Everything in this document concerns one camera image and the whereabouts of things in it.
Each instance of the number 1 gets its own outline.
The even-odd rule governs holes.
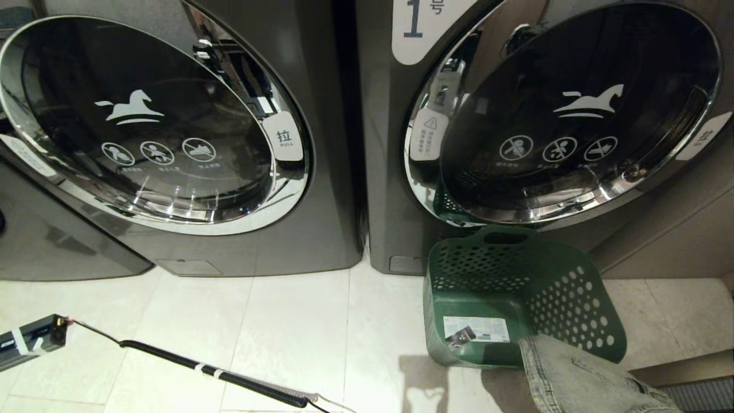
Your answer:
[[[413,22],[410,24],[410,31],[403,33],[403,37],[423,37],[423,33],[418,32],[418,6],[421,0],[408,0],[408,6],[413,6]]]

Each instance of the basket handle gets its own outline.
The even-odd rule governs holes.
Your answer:
[[[537,235],[538,232],[533,229],[490,224],[479,229],[471,238],[490,245],[516,245],[532,240]]]

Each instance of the plastic basket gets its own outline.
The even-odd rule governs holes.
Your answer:
[[[465,320],[483,335],[450,347],[446,337]],[[531,229],[490,225],[439,242],[424,281],[424,321],[429,354],[450,366],[522,367],[517,343],[538,333],[615,363],[627,349],[589,257],[571,245],[539,240]]]

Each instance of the washing machine door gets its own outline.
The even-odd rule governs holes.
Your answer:
[[[411,187],[452,225],[588,215],[674,158],[716,97],[722,58],[695,9],[535,3],[483,16],[410,113]]]
[[[299,111],[236,36],[188,4],[166,4],[164,15],[184,19],[162,36],[129,17],[82,15],[17,30],[0,52],[0,99],[18,133],[4,141],[62,189],[126,220],[201,235],[269,225],[308,182]],[[181,36],[169,42],[167,32],[193,41],[176,47]]]

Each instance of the horse logo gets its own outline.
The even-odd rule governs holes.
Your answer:
[[[599,96],[582,96],[581,92],[563,92],[563,96],[577,96],[578,99],[571,102],[564,107],[560,107],[554,112],[566,112],[569,110],[577,109],[598,109],[605,110],[606,112],[614,113],[610,103],[611,99],[615,96],[620,97],[624,90],[624,85],[614,85],[607,90],[604,90]],[[560,115],[559,118],[604,118],[602,115],[589,112],[575,112],[567,113],[566,115]]]
[[[111,121],[117,118],[125,118],[128,116],[140,116],[140,115],[165,116],[164,114],[160,112],[156,112],[148,108],[148,106],[145,104],[146,101],[148,102],[151,101],[150,96],[148,96],[142,90],[138,89],[138,90],[135,90],[133,93],[130,93],[129,103],[113,104],[110,101],[99,101],[99,102],[95,102],[95,105],[112,106],[112,114],[110,114],[110,116],[107,116],[107,119],[105,119],[105,121]],[[123,121],[119,121],[117,122],[117,125],[123,125],[124,123],[139,123],[139,122],[159,122],[159,120],[150,119],[150,118],[132,118],[132,119],[125,119]]]

